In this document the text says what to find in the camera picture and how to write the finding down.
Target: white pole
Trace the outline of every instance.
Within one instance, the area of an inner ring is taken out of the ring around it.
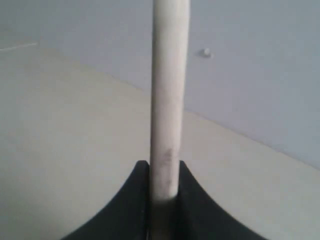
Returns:
[[[172,238],[189,18],[189,0],[153,1],[149,229],[152,240]]]

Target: gray wall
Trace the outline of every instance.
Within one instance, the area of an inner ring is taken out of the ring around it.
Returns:
[[[320,1],[192,0],[186,108],[320,168]],[[0,23],[149,91],[151,0],[5,0]],[[209,47],[214,58],[197,52]]]

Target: white rod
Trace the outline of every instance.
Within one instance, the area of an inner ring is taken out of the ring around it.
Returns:
[[[171,239],[178,194],[190,0],[153,1],[150,153],[152,240]]]

